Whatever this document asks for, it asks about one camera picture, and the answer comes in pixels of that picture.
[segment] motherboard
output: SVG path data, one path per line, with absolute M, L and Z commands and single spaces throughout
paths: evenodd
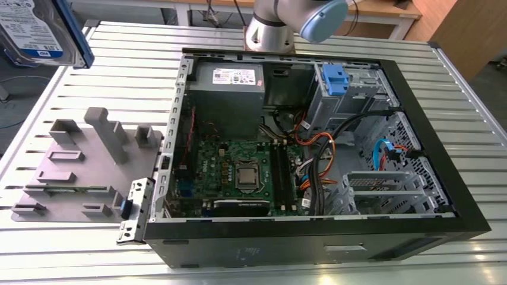
M 298 145 L 202 140 L 195 178 L 177 183 L 178 216 L 234 216 L 238 211 L 247 216 L 303 215 L 291 175 L 299 164 Z

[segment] table leg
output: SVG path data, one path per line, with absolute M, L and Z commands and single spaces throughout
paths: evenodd
M 390 35 L 390 40 L 403 40 L 405 36 L 409 33 L 409 30 L 413 27 L 414 19 L 411 18 L 401 18 L 399 23 L 393 30 L 393 33 Z
M 9 96 L 10 92 L 7 92 L 7 90 L 0 85 L 0 100 L 7 100 Z
M 189 12 L 191 11 L 191 6 L 186 3 L 175 3 L 175 10 L 178 15 L 178 25 L 190 26 L 191 17 Z

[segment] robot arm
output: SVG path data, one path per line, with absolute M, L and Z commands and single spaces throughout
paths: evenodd
M 251 50 L 291 52 L 294 32 L 311 43 L 331 37 L 349 11 L 346 0 L 258 0 L 246 41 Z

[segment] slotted aluminum surface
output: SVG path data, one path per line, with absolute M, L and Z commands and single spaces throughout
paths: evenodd
M 496 122 L 485 120 L 485 111 L 476 107 L 481 103 L 464 92 L 452 67 L 445 67 L 437 50 L 425 43 L 334 37 L 311 45 L 295 39 L 298 53 L 398 62 L 489 219 L 490 233 L 401 262 L 173 270 L 149 246 L 117 246 L 115 224 L 11 221 L 10 207 L 51 143 L 47 134 L 55 119 L 83 123 L 86 109 L 102 106 L 125 128 L 147 123 L 165 132 L 182 48 L 243 49 L 241 30 L 102 22 L 86 32 L 95 65 L 91 69 L 59 69 L 0 161 L 0 280 L 391 285 L 427 284 L 431 278 L 437 284 L 507 283 L 505 137 L 493 132 Z

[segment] cable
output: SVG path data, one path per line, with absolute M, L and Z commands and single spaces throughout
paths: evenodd
M 393 144 L 393 142 L 387 138 L 382 138 L 381 140 L 378 140 L 378 142 L 375 143 L 375 146 L 374 146 L 374 152 L 371 154 L 371 159 L 374 161 L 374 169 L 375 170 L 381 169 L 379 153 L 383 150 L 382 145 L 386 145 L 385 155 L 386 155 L 386 152 L 391 153 L 393 151 L 395 153 L 399 153 L 399 154 L 402 153 L 402 150 L 399 148 L 395 148 L 395 145 Z
M 6 78 L 6 79 L 0 80 L 0 83 L 9 82 L 14 79 L 21 79 L 21 78 L 42 78 L 42 79 L 51 81 L 50 77 L 45 77 L 45 76 L 39 76 L 39 75 L 22 75 L 22 76 L 14 76 L 14 77 Z M 0 99 L 0 103 L 3 103 L 3 104 L 7 104 L 10 101 L 11 101 L 11 99 L 6 99 L 6 100 Z
M 23 122 L 25 122 L 25 120 L 21 121 L 21 122 L 18 122 L 18 123 L 14 123 L 13 125 L 9 125 L 9 126 L 0 126 L 0 129 L 7 129 L 7 128 L 13 127 L 13 126 L 18 126 L 18 125 L 23 124 Z
M 273 129 L 265 125 L 263 123 L 259 124 L 259 129 L 270 136 L 274 140 L 287 140 L 290 137 L 286 137 L 285 135 L 277 134 Z
M 301 145 L 313 145 L 313 144 L 315 144 L 315 142 L 319 140 L 321 137 L 329 137 L 330 140 L 333 141 L 333 156 L 331 156 L 331 159 L 330 159 L 330 162 L 327 164 L 327 167 L 326 167 L 325 171 L 319 175 L 321 177 L 325 177 L 327 175 L 327 173 L 330 172 L 330 170 L 331 170 L 333 162 L 334 162 L 334 159 L 335 159 L 335 154 L 337 154 L 335 142 L 334 142 L 331 134 L 327 133 L 327 132 L 318 133 L 309 141 L 302 141 L 299 139 L 299 137 L 298 137 L 298 130 L 299 130 L 299 126 L 303 123 L 305 118 L 306 118 L 306 113 L 303 114 L 302 121 L 299 122 L 299 124 L 295 126 L 295 128 L 293 130 L 294 131 L 294 138 L 295 138 L 295 141 L 298 142 L 298 144 L 301 144 Z
M 409 151 L 409 148 L 399 144 L 395 144 L 395 149 Z M 386 169 L 386 163 L 387 163 L 387 153 L 385 152 L 381 159 L 381 166 L 379 166 L 378 171 L 383 171 Z
M 46 80 L 51 81 L 50 77 L 38 76 L 38 75 L 22 75 L 22 76 L 14 76 L 11 78 L 3 79 L 3 80 L 0 80 L 0 83 L 5 83 L 7 81 L 11 81 L 11 80 L 19 79 L 19 78 L 42 78 L 42 79 L 46 79 Z
M 338 181 L 331 180 L 331 179 L 322 179 L 321 182 L 322 184 L 338 184 Z M 299 188 L 301 190 L 306 190 L 309 187 L 310 187 L 310 181 L 306 180 Z
M 227 18 L 226 22 L 223 22 L 222 27 L 225 27 L 226 24 L 230 22 L 230 19 L 231 19 L 231 17 L 233 17 L 233 14 L 234 14 L 234 13 L 231 13 L 231 15 L 230 15 L 230 17 Z
M 357 12 L 354 13 L 354 20 L 353 23 L 350 24 L 349 31 L 343 36 L 349 36 L 351 32 L 357 29 L 358 22 L 359 22 L 359 6 L 357 0 L 353 0 L 354 6 L 357 7 Z
M 351 117 L 349 117 L 343 122 L 342 124 L 339 125 L 339 127 L 334 130 L 333 132 L 333 141 L 342 135 L 342 133 L 347 130 L 347 128 L 361 119 L 363 119 L 365 117 L 369 117 L 369 116 L 391 116 L 398 110 L 395 109 L 390 109 L 390 110 L 373 110 L 373 111 L 367 111 L 365 113 L 359 113 Z M 317 156 L 318 158 L 321 158 L 321 156 L 323 156 L 325 154 L 325 151 L 326 151 L 326 148 L 329 147 L 329 144 L 325 143 L 321 148 L 319 148 L 319 151 L 317 153 Z M 311 199 L 311 205 L 310 205 L 310 212 L 311 213 L 315 213 L 317 215 L 322 216 L 323 213 L 325 213 L 325 208 L 323 208 L 323 204 L 325 204 L 325 191 L 323 191 L 323 185 L 321 183 L 321 177 L 319 177 L 319 160 L 318 159 L 314 159 L 313 161 L 313 164 L 309 168 L 309 177 L 310 177 L 310 187 L 311 187 L 311 195 L 313 195 L 313 199 Z
M 279 115 L 281 115 L 281 111 L 277 109 L 275 112 L 273 113 L 273 120 L 275 121 L 277 128 L 290 138 L 290 140 L 294 141 L 294 138 L 291 138 L 291 133 L 285 130 L 285 128 L 282 127 L 282 123 L 278 120 Z
M 238 14 L 241 16 L 241 21 L 243 22 L 243 25 L 246 26 L 247 22 L 245 21 L 243 14 L 242 14 L 242 11 L 239 9 L 238 0 L 235 0 L 235 5 L 237 5 Z
M 303 170 L 303 168 L 305 168 L 305 167 L 306 167 L 313 161 L 314 161 L 314 159 L 309 159 L 307 161 L 305 161 L 305 162 L 302 163 L 302 165 L 298 166 L 298 168 L 295 169 L 295 172 L 297 172 L 297 173 L 301 173 L 302 170 Z
M 218 12 L 215 12 L 214 7 L 213 7 L 213 0 L 206 0 L 206 2 L 209 3 L 209 9 L 206 10 L 206 16 L 205 16 L 202 11 L 198 11 L 198 12 L 203 16 L 203 18 L 206 18 L 206 20 L 214 25 L 215 28 L 222 28 L 219 19 L 217 18 Z

